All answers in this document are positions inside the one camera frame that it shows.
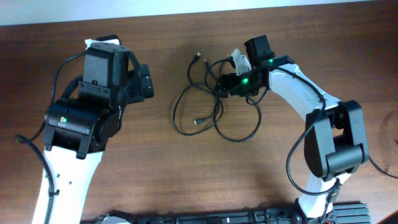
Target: wooden table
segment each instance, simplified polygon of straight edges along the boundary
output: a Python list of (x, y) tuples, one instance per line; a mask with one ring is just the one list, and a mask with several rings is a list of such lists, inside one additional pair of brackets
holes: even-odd
[[(235, 48), (244, 52), (245, 41), (263, 34), (277, 55), (294, 58), (325, 91), (361, 104), (371, 155), (398, 174), (397, 15), (396, 2), (381, 1), (0, 27), (0, 222), (31, 221), (42, 175), (33, 152), (13, 135), (30, 136), (39, 128), (60, 63), (81, 52), (85, 39), (108, 34), (117, 34), (149, 64), (155, 98), (126, 108), (123, 128), (109, 140), (91, 181), (83, 218), (112, 209), (165, 214), (265, 208), (300, 196), (287, 179), (285, 159), (304, 123), (276, 94), (260, 104), (261, 127), (245, 143), (227, 142), (214, 129), (184, 137), (172, 127), (192, 57), (201, 52), (214, 62)], [(82, 71), (83, 59), (64, 68), (58, 97)], [(203, 61), (192, 69), (196, 80), (204, 72)], [(231, 137), (250, 133), (256, 110), (239, 97), (225, 106), (222, 131)], [(192, 121), (212, 107), (210, 96), (192, 90), (177, 122), (184, 131), (198, 130), (202, 126)], [(309, 171), (302, 146), (291, 167), (304, 187)], [(368, 162), (345, 183), (338, 201), (368, 203), (378, 222), (398, 207), (397, 181)]]

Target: robotic arm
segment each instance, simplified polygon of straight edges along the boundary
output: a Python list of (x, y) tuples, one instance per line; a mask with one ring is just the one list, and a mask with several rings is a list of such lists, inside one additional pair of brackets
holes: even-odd
[[(146, 64), (140, 65), (117, 36), (86, 40), (83, 76), (68, 85), (45, 115), (44, 158), (53, 177), (55, 195), (42, 177), (32, 223), (80, 223), (91, 178), (108, 139), (122, 126), (127, 104), (153, 97)], [(128, 70), (128, 61), (134, 70)], [(78, 98), (70, 99), (78, 87)]]
[[(319, 223), (319, 219), (332, 211), (332, 202), (341, 185), (369, 158), (362, 109), (355, 101), (342, 102), (323, 91), (288, 56), (275, 57), (265, 35), (247, 41), (245, 47), (249, 60), (236, 49), (232, 54), (236, 73), (220, 77), (218, 88), (231, 90), (231, 95), (244, 96), (256, 95), (264, 86), (294, 108), (305, 121), (306, 130), (313, 124), (305, 136), (304, 155), (312, 172), (305, 191), (324, 192), (338, 185), (327, 194), (303, 193), (296, 201), (300, 214), (296, 214), (295, 220), (297, 223)], [(322, 104), (314, 88), (326, 103), (320, 119), (316, 117)], [(343, 134), (334, 137), (333, 128), (343, 129)]]

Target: black wire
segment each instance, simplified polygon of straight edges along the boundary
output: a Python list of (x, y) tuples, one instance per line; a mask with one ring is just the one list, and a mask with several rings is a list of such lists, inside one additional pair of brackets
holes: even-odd
[(389, 176), (389, 177), (392, 177), (392, 178), (394, 178), (394, 179), (398, 179), (397, 176), (391, 175), (391, 174), (387, 173), (386, 171), (382, 170), (382, 169), (373, 161), (373, 159), (371, 158), (371, 156), (369, 156), (369, 161), (371, 161), (371, 164), (372, 164), (379, 172), (381, 172), (382, 174), (387, 175), (387, 176)]
[[(212, 65), (209, 65), (209, 63), (205, 60), (205, 65), (206, 65), (206, 68), (207, 68), (206, 74), (205, 74), (205, 82), (204, 82), (204, 83), (195, 83), (195, 82), (192, 80), (192, 78), (191, 78), (190, 70), (191, 70), (191, 68), (192, 68), (192, 65), (193, 65), (195, 62), (198, 61), (199, 57), (200, 57), (199, 55), (194, 56), (193, 60), (192, 60), (191, 63), (189, 64), (188, 70), (187, 70), (187, 77), (188, 77), (188, 80), (189, 80), (189, 82), (190, 82), (191, 85), (189, 85), (188, 87), (186, 87), (186, 88), (182, 91), (181, 95), (179, 96), (179, 98), (178, 98), (178, 100), (177, 100), (177, 102), (176, 102), (176, 104), (175, 104), (175, 106), (174, 106), (174, 111), (173, 111), (173, 127), (174, 127), (174, 129), (175, 129), (179, 134), (181, 134), (181, 135), (183, 135), (183, 136), (194, 136), (194, 135), (197, 135), (197, 134), (204, 133), (205, 131), (209, 130), (210, 128), (215, 127), (216, 130), (217, 130), (217, 133), (218, 133), (223, 139), (225, 139), (225, 140), (227, 140), (227, 141), (231, 141), (231, 142), (243, 142), (243, 141), (247, 141), (247, 140), (251, 139), (251, 138), (255, 135), (255, 133), (257, 132), (257, 130), (259, 129), (260, 124), (261, 124), (261, 110), (260, 110), (260, 107), (258, 106), (258, 104), (257, 104), (252, 98), (250, 98), (250, 101), (253, 102), (253, 104), (250, 104), (250, 105), (253, 105), (253, 106), (256, 107), (257, 113), (258, 113), (258, 115), (259, 115), (259, 120), (258, 120), (257, 125), (256, 125), (256, 127), (254, 128), (254, 130), (253, 130), (248, 136), (246, 136), (245, 138), (242, 138), (242, 139), (231, 139), (231, 138), (226, 137), (223, 133), (221, 133), (221, 131), (219, 130), (219, 128), (218, 128), (218, 126), (217, 126), (218, 121), (221, 119), (221, 117), (223, 116), (223, 113), (224, 113), (224, 106), (223, 106), (223, 102), (221, 101), (221, 98), (220, 98), (220, 97), (221, 97), (221, 96), (228, 95), (228, 92), (227, 92), (227, 91), (217, 91), (217, 90), (215, 90), (213, 87), (211, 87), (211, 86), (207, 83), (207, 76), (208, 76), (208, 74), (210, 74), (215, 80), (217, 80), (218, 78), (217, 78), (217, 77), (214, 75), (214, 73), (211, 71), (211, 68), (213, 68), (216, 64), (221, 63), (221, 67), (220, 67), (220, 76), (221, 76), (223, 65), (225, 64), (225, 62), (229, 62), (229, 61), (231, 60), (231, 57), (228, 57), (228, 58), (223, 59), (223, 60), (219, 60), (219, 61), (213, 63)], [(206, 86), (208, 90), (202, 88), (201, 86), (203, 86), (203, 85)], [(200, 91), (202, 91), (202, 92), (205, 92), (205, 93), (207, 93), (207, 94), (209, 94), (209, 95), (212, 95), (212, 96), (214, 96), (214, 97), (216, 98), (215, 105), (214, 105), (214, 109), (213, 109), (213, 113), (212, 113), (210, 116), (206, 117), (206, 118), (202, 118), (202, 119), (198, 119), (198, 120), (197, 120), (197, 121), (200, 120), (200, 123), (202, 123), (202, 122), (205, 122), (205, 121), (207, 121), (207, 120), (213, 118), (213, 123), (212, 123), (211, 125), (207, 126), (206, 128), (204, 128), (204, 129), (202, 129), (202, 130), (200, 130), (200, 131), (197, 131), (197, 132), (195, 132), (195, 133), (184, 133), (184, 132), (182, 132), (181, 130), (179, 130), (178, 127), (177, 127), (177, 125), (176, 125), (176, 122), (175, 122), (175, 114), (176, 114), (176, 112), (177, 112), (177, 107), (178, 107), (178, 104), (180, 103), (180, 100), (181, 100), (182, 96), (187, 92), (188, 89), (193, 88), (193, 87), (195, 87), (197, 90), (200, 90)]]
[(47, 164), (47, 161), (45, 160), (43, 154), (32, 143), (31, 140), (27, 139), (26, 137), (24, 137), (20, 134), (17, 134), (14, 139), (16, 140), (16, 142), (23, 142), (24, 144), (27, 144), (35, 152), (36, 156), (39, 158), (40, 162), (43, 165), (45, 174), (47, 175), (47, 179), (49, 181), (49, 202), (47, 204), (47, 211), (45, 213), (45, 219), (44, 219), (44, 223), (48, 224), (50, 222), (52, 205), (53, 205), (53, 201), (54, 201), (54, 195), (57, 194), (56, 192), (54, 192), (54, 180), (52, 177), (50, 167)]
[(178, 106), (178, 104), (180, 103), (180, 100), (181, 100), (182, 96), (185, 94), (185, 92), (186, 92), (188, 89), (192, 88), (192, 87), (195, 87), (195, 85), (189, 85), (189, 86), (187, 86), (187, 87), (182, 91), (180, 97), (178, 98), (178, 100), (177, 100), (177, 102), (176, 102), (176, 104), (175, 104), (175, 106), (174, 106), (174, 112), (173, 112), (173, 126), (174, 126), (174, 129), (175, 129), (179, 134), (181, 134), (181, 135), (183, 135), (183, 136), (194, 136), (194, 135), (197, 135), (197, 134), (204, 133), (205, 131), (209, 130), (211, 127), (213, 127), (214, 125), (216, 125), (217, 122), (221, 119), (221, 117), (223, 116), (223, 113), (224, 113), (224, 106), (223, 106), (223, 103), (221, 102), (221, 100), (220, 100), (218, 97), (216, 97), (216, 104), (219, 105), (219, 107), (218, 107), (217, 110), (215, 110), (215, 112), (214, 112), (213, 114), (218, 114), (218, 111), (219, 111), (219, 108), (220, 108), (220, 107), (221, 107), (221, 114), (220, 114), (220, 116), (219, 116), (216, 120), (214, 120), (213, 124), (209, 125), (209, 126), (206, 127), (205, 129), (202, 129), (202, 130), (197, 131), (197, 132), (195, 132), (195, 133), (183, 133), (182, 131), (180, 131), (180, 130), (178, 129), (177, 125), (175, 124), (175, 114), (176, 114), (176, 112), (177, 112), (177, 106)]
[(62, 64), (58, 67), (58, 70), (55, 74), (54, 77), (54, 82), (52, 83), (52, 91), (51, 91), (51, 100), (50, 100), (50, 106), (54, 104), (54, 100), (55, 100), (55, 89), (57, 88), (57, 81), (58, 81), (58, 76), (60, 75), (61, 69), (63, 68), (63, 66), (65, 66), (68, 62), (70, 62), (73, 59), (76, 59), (80, 56), (83, 56), (86, 54), (86, 51), (80, 52), (78, 54), (75, 54), (74, 56), (66, 59), (65, 61), (62, 62)]
[(247, 141), (247, 140), (250, 140), (251, 138), (253, 138), (253, 136), (256, 134), (256, 132), (257, 132), (258, 129), (260, 128), (260, 124), (261, 124), (261, 109), (260, 109), (259, 105), (258, 105), (252, 98), (249, 97), (248, 99), (251, 100), (251, 101), (253, 102), (253, 104), (251, 104), (251, 105), (253, 105), (253, 106), (256, 107), (257, 112), (258, 112), (258, 115), (259, 115), (259, 119), (258, 119), (258, 122), (257, 122), (256, 127), (255, 127), (255, 128), (253, 129), (253, 131), (252, 131), (248, 136), (246, 136), (245, 138), (242, 138), (242, 139), (231, 139), (231, 138), (226, 137), (223, 133), (221, 133), (221, 131), (218, 129), (217, 124), (215, 124), (215, 128), (216, 128), (216, 130), (217, 130), (217, 133), (218, 133), (223, 139), (225, 139), (225, 140), (227, 140), (227, 141), (231, 141), (231, 142), (244, 142), (244, 141)]
[(268, 89), (266, 88), (264, 90), (264, 92), (262, 93), (262, 95), (260, 96), (259, 100), (257, 102), (254, 102), (254, 103), (249, 103), (249, 96), (247, 95), (246, 96), (246, 102), (248, 103), (248, 105), (252, 105), (252, 106), (254, 106), (254, 104), (259, 104), (262, 101), (262, 99), (267, 95), (267, 92), (268, 92)]
[(30, 141), (35, 141), (37, 137), (42, 133), (45, 127), (45, 121), (43, 121), (42, 125), (40, 126), (39, 130), (37, 130), (36, 134), (34, 134), (29, 140)]
[(326, 212), (328, 211), (329, 203), (325, 204), (325, 208), (323, 209), (322, 215), (319, 218), (319, 224), (322, 224), (322, 220), (326, 217)]

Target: white robotic arm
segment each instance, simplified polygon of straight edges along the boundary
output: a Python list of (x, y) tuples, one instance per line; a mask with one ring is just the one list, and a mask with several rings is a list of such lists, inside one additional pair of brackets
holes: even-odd
[[(45, 115), (42, 162), (49, 167), (54, 192), (49, 192), (45, 169), (33, 224), (80, 223), (91, 178), (108, 139), (121, 129), (124, 108), (154, 95), (149, 67), (120, 46), (116, 35), (86, 43), (86, 51), (78, 54), (86, 55), (83, 75)], [(128, 70), (129, 60), (134, 70)], [(76, 88), (78, 98), (69, 98)]]
[[(284, 68), (306, 79), (316, 89), (318, 89), (318, 91), (326, 99), (326, 110), (338, 106), (340, 100), (329, 95), (316, 84), (314, 84), (314, 82), (312, 82), (301, 72), (298, 65), (288, 63), (280, 66), (280, 68)], [(277, 93), (283, 97), (283, 99), (285, 99), (289, 105), (294, 108), (294, 110), (303, 118), (304, 121), (307, 114), (322, 107), (318, 95), (308, 85), (287, 74), (286, 72), (283, 72), (282, 70), (276, 69), (269, 73), (269, 88), (274, 93)], [(340, 183), (343, 184), (343, 182), (346, 181), (350, 175), (351, 174), (347, 173), (340, 174), (339, 176), (336, 176), (335, 178), (325, 182), (322, 180), (322, 178), (315, 177), (311, 173), (305, 190), (309, 192), (326, 191), (334, 186), (337, 178), (339, 178)], [(325, 205), (327, 204), (326, 197), (327, 194), (319, 196), (302, 194), (302, 196), (298, 199), (298, 204), (302, 208), (306, 217), (318, 218), (322, 216)], [(327, 212), (331, 212), (332, 208), (332, 203), (330, 203), (327, 208)]]

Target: black bracket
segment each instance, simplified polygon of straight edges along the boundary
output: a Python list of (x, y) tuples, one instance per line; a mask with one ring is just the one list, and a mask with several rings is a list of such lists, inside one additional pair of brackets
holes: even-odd
[[(317, 114), (318, 110), (307, 114), (305, 129)], [(332, 128), (343, 129), (343, 134), (333, 137)], [(311, 172), (324, 181), (355, 172), (369, 159), (361, 106), (351, 100), (326, 110), (305, 137), (304, 156)]]

